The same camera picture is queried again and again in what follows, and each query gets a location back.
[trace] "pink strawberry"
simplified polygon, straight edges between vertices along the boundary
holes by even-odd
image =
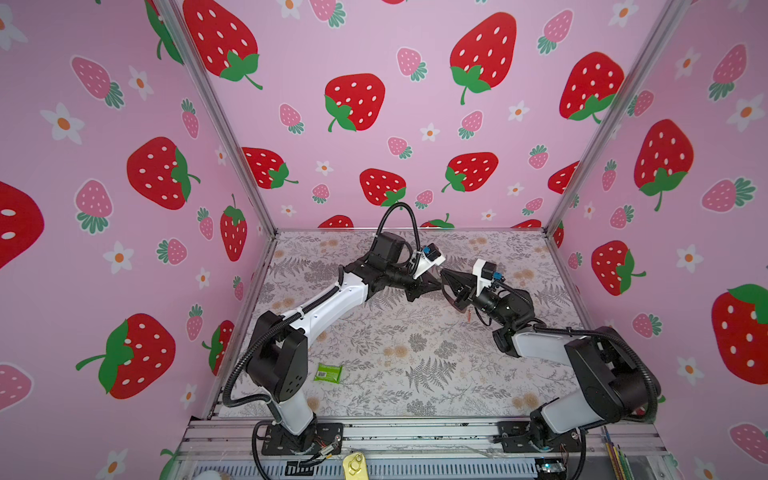
[[[531,158],[528,159],[528,163],[530,163],[536,170],[543,168],[547,163],[547,160],[549,160],[549,154],[544,145],[536,145],[536,147],[531,150],[530,155]]]
[[[328,197],[330,197],[330,194],[331,193],[328,191],[327,185],[319,184],[312,189],[312,200],[322,205],[328,201]]]
[[[741,78],[746,70],[746,45],[738,44],[731,48],[712,73],[710,100],[725,98],[736,87],[733,83]]]
[[[192,107],[192,102],[189,98],[185,98],[181,102],[181,121],[184,122],[184,126],[190,133],[190,137],[197,138],[197,133],[200,131],[200,122],[197,121],[195,116],[195,110]]]
[[[171,238],[157,245],[157,259],[163,263],[178,265],[187,258],[187,248],[179,240]]]
[[[235,298],[238,300],[242,300],[245,286],[243,286],[243,281],[241,280],[240,277],[238,276],[235,277],[235,280],[232,282],[232,288],[235,289]]]
[[[288,131],[294,135],[304,132],[304,124],[301,123],[301,115],[295,108],[288,104],[280,105],[280,121],[288,127]]]
[[[648,313],[647,315],[641,313],[634,317],[634,320],[632,320],[632,328],[634,328],[635,332],[640,333],[641,336],[644,336],[647,339],[661,334],[661,322],[659,321],[659,317],[654,316],[653,313]]]
[[[203,307],[196,303],[190,309],[190,317],[187,319],[187,337],[194,342],[203,329]]]
[[[622,229],[627,226],[627,223],[632,223],[634,218],[634,208],[631,205],[624,205],[616,209],[613,215],[611,215],[611,226],[613,228]]]
[[[427,75],[427,64],[422,61],[422,54],[412,48],[400,48],[397,51],[397,66],[400,73],[410,77],[411,81],[421,81]]]
[[[21,367],[0,362],[0,412],[26,399],[34,386],[35,381]]]
[[[482,112],[480,110],[473,111],[462,120],[462,127],[459,128],[458,135],[463,140],[469,140],[475,136],[475,132],[480,130],[481,126]]]
[[[737,178],[736,181],[732,181],[726,178],[717,182],[701,197],[701,206],[724,214],[731,211],[733,207],[741,208],[750,202],[754,198],[755,190],[757,187],[752,185],[751,180]]]
[[[400,158],[410,158],[413,155],[413,150],[408,146],[408,142],[402,138],[390,137],[386,144],[392,155],[398,155]]]
[[[533,215],[533,213],[541,208],[541,205],[544,203],[544,199],[539,197],[531,200],[530,202],[525,204],[525,208],[523,209],[523,215],[526,217],[528,215]]]
[[[416,196],[416,208],[419,210],[424,210],[429,206],[434,197],[435,196],[432,194],[431,190],[424,190]]]
[[[203,234],[203,237],[205,237],[205,240],[213,240],[214,239],[214,219],[212,219],[209,216],[207,209],[200,208],[197,211],[197,221],[200,222],[200,233]]]
[[[116,81],[110,82],[109,74],[104,67],[79,55],[73,55],[70,62],[72,71],[93,98],[103,100],[108,107],[115,110],[120,110],[125,105],[120,85]]]
[[[112,215],[112,200],[100,181],[86,181],[74,196],[74,205],[80,210],[77,219],[83,231],[95,235],[97,230],[101,233],[109,227],[107,217]]]
[[[549,55],[550,51],[558,47],[558,43],[565,40],[571,30],[574,20],[572,10],[563,10],[544,26],[544,36],[538,39],[538,52],[541,55]]]
[[[605,164],[605,172],[603,172],[603,191],[609,191],[614,186],[616,181],[616,162],[611,158],[607,164]]]
[[[751,423],[741,423],[731,427],[729,433],[730,439],[744,453],[768,465],[768,432],[763,432]]]

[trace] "red strawberry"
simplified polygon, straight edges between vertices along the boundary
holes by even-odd
[[[120,85],[116,81],[110,81],[107,70],[85,57],[73,55],[71,59],[72,71],[78,76],[85,90],[96,100],[103,100],[108,107],[120,110],[125,102]]]
[[[336,215],[322,222],[317,228],[354,228],[355,225],[344,215]]]
[[[491,90],[507,77],[515,53],[518,25],[515,17],[499,12],[464,35],[451,51],[453,81],[461,87],[462,105],[467,88],[472,93]]]
[[[730,439],[742,449],[744,453],[758,462],[768,465],[768,432],[764,432],[757,425],[740,423],[731,427]]]
[[[710,100],[718,101],[725,98],[736,87],[733,83],[741,78],[744,70],[746,70],[746,45],[742,43],[731,48],[712,73]]]
[[[565,188],[571,182],[571,178],[574,176],[574,172],[578,167],[578,162],[568,165],[566,168],[560,169],[549,177],[547,187],[556,194],[564,194]]]
[[[750,383],[768,383],[768,290],[753,284],[729,289],[712,305],[712,328],[725,366]]]
[[[634,320],[632,320],[632,328],[634,328],[635,332],[640,333],[641,336],[644,336],[647,339],[661,334],[661,322],[659,321],[659,317],[654,316],[653,313],[649,313],[648,315],[641,313],[634,317]]]
[[[181,110],[181,121],[183,121],[184,126],[190,133],[190,137],[197,138],[197,133],[200,131],[200,122],[197,121],[196,112],[189,98],[185,98],[181,102]]]
[[[20,366],[0,362],[0,412],[26,399],[35,381]]]
[[[544,26],[544,36],[538,39],[538,52],[541,55],[549,55],[550,51],[558,47],[558,43],[565,40],[571,30],[574,21],[572,10],[563,10]]]
[[[560,116],[568,120],[584,120],[611,106],[624,81],[624,71],[605,53],[593,51],[578,61],[560,97]]]
[[[243,147],[245,159],[248,161],[250,171],[256,178],[256,185],[269,190],[282,187],[285,182],[298,184],[298,181],[288,180],[288,165],[282,157],[273,151],[264,148]]]
[[[151,316],[137,313],[128,317],[107,338],[106,354],[78,363],[77,371],[94,360],[104,359],[98,379],[106,393],[129,399],[159,379],[176,356],[176,342]]]
[[[441,192],[451,186],[457,192],[472,192],[483,185],[493,175],[498,166],[498,157],[491,152],[463,154],[453,157],[445,170],[445,179],[449,182]]]
[[[200,208],[197,211],[197,221],[200,222],[200,233],[203,234],[203,237],[205,237],[205,240],[213,240],[214,239],[214,219],[212,219],[209,216],[207,209]]]
[[[203,347],[210,350],[210,353],[208,353],[208,365],[210,366],[210,371],[213,372],[214,375],[219,374],[219,367],[221,366],[222,360],[224,360],[224,354],[227,353],[227,347],[230,344],[232,330],[234,330],[234,328],[234,323],[229,320],[224,320],[221,325],[216,328],[214,336],[210,338],[210,346],[206,345],[205,341],[203,341]]]
[[[237,262],[240,259],[240,255],[243,254],[245,239],[248,235],[247,228],[248,225],[243,211],[237,208],[233,194],[232,205],[224,209],[224,213],[221,214],[221,221],[219,222],[224,249],[227,252],[227,256],[233,262]]]
[[[336,77],[326,85],[326,110],[333,124],[345,130],[363,131],[371,128],[384,103],[384,84],[370,73]]]
[[[746,178],[737,178],[732,181],[730,178],[717,182],[701,198],[701,206],[713,212],[724,214],[731,211],[734,207],[743,207],[754,198],[753,192],[757,187],[752,185],[751,180]]]
[[[43,214],[35,201],[0,182],[0,268],[31,247],[44,228]]]
[[[194,342],[203,329],[203,307],[196,303],[190,309],[190,317],[187,319],[187,337]]]
[[[406,195],[406,181],[397,174],[369,168],[360,174],[366,200],[378,207],[394,205]]]
[[[608,293],[619,296],[629,290],[633,276],[645,276],[634,271],[634,257],[624,242],[614,240],[600,245],[592,252],[592,270]]]
[[[156,137],[139,147],[128,158],[128,181],[138,193],[168,210],[178,210],[192,192],[187,159],[174,142]]]
[[[658,121],[650,127],[634,165],[634,184],[649,197],[674,190],[694,164],[694,147],[672,120]]]
[[[614,186],[616,181],[616,162],[611,158],[607,164],[605,164],[605,172],[603,172],[603,191],[607,192]]]
[[[214,0],[184,0],[184,21],[205,68],[217,77],[240,81],[259,67],[259,46],[253,33]]]

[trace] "strawberry print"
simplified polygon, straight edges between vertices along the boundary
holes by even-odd
[[[400,48],[397,51],[397,66],[403,76],[410,77],[411,81],[421,81],[427,75],[427,64],[422,61],[422,54],[413,48]]]
[[[538,53],[549,55],[558,47],[558,43],[565,40],[571,31],[571,23],[574,21],[572,10],[563,10],[544,25],[544,36],[538,39]]]
[[[379,117],[385,88],[379,77],[370,73],[336,77],[326,85],[326,111],[345,130],[368,130]]]
[[[445,179],[449,182],[441,192],[448,187],[457,192],[472,192],[483,185],[493,175],[498,166],[498,157],[491,152],[463,154],[453,157],[445,170]]]
[[[139,147],[128,158],[128,181],[139,194],[168,210],[178,210],[192,192],[187,159],[174,142],[156,137]]]
[[[44,228],[43,214],[35,201],[0,182],[0,268],[31,247]]]
[[[718,296],[712,328],[726,368],[742,380],[768,384],[768,290],[748,283]]]
[[[406,181],[402,177],[375,168],[360,174],[360,187],[366,200],[377,207],[394,205],[406,195]]]
[[[74,205],[79,210],[77,219],[83,231],[95,235],[109,227],[107,218],[112,215],[112,200],[100,181],[92,178],[86,181],[74,196]]]
[[[462,126],[458,130],[458,135],[462,140],[469,140],[475,136],[475,132],[480,130],[481,126],[482,112],[480,110],[473,111],[462,120]]]
[[[486,18],[458,41],[451,51],[453,81],[462,91],[478,94],[500,84],[509,73],[518,25],[515,17],[499,12]]]
[[[579,60],[571,70],[560,97],[560,116],[568,120],[584,120],[611,106],[624,81],[624,71],[605,53],[593,51]]]
[[[295,108],[288,104],[280,105],[280,121],[288,127],[288,131],[294,135],[304,132],[304,124],[301,123],[301,115]]]
[[[730,212],[734,207],[743,207],[755,197],[757,187],[751,180],[726,178],[714,184],[703,197],[701,206],[719,214]]]
[[[219,367],[221,367],[221,362],[224,360],[224,354],[227,353],[227,347],[230,345],[234,328],[234,323],[224,320],[210,338],[210,346],[206,345],[205,341],[203,341],[203,347],[210,350],[210,353],[208,353],[208,365],[214,375],[219,374]]]
[[[286,182],[299,183],[296,180],[288,180],[288,165],[275,152],[264,148],[243,147],[243,153],[259,187],[269,190],[282,187]]]
[[[0,412],[29,397],[35,381],[20,366],[0,362]]]
[[[634,272],[634,257],[626,243],[619,240],[600,245],[592,252],[592,271],[598,276],[603,288],[613,296],[629,290],[633,276],[645,276]]]
[[[107,70],[96,63],[79,55],[73,55],[72,71],[77,75],[85,90],[96,100],[103,100],[108,107],[120,110],[125,105],[123,92],[116,81],[110,81]]]
[[[243,211],[237,208],[235,196],[232,194],[232,205],[224,209],[219,222],[221,240],[224,242],[224,250],[231,261],[237,262],[243,254],[245,239],[247,237],[247,223]]]
[[[710,100],[718,101],[733,91],[736,88],[733,83],[741,78],[744,70],[746,70],[746,45],[738,44],[728,51],[712,72]]]
[[[104,359],[99,383],[112,398],[129,399],[159,379],[175,356],[176,342],[170,333],[155,318],[137,313],[109,334],[106,354],[85,359],[75,369]]]
[[[389,147],[389,153],[392,155],[402,159],[410,158],[413,155],[413,150],[411,150],[408,142],[402,138],[390,137],[386,144]]]
[[[634,184],[649,197],[659,196],[655,211],[661,208],[664,192],[680,185],[694,164],[694,147],[672,120],[658,121],[650,127],[634,165]]]
[[[182,10],[206,70],[229,81],[245,77],[263,90],[248,76],[259,68],[259,46],[238,17],[214,0],[184,0]]]

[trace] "pink wallpaper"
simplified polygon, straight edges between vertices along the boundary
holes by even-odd
[[[151,4],[10,2],[0,48],[2,477],[163,478],[266,236]]]
[[[546,222],[665,3],[177,1],[282,228]]]
[[[690,6],[564,219],[560,254],[660,380],[689,480],[768,478],[765,18]]]

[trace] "green packet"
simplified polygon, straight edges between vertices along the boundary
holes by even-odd
[[[315,381],[339,383],[339,379],[341,379],[341,368],[341,366],[323,365],[322,363],[318,363]]]

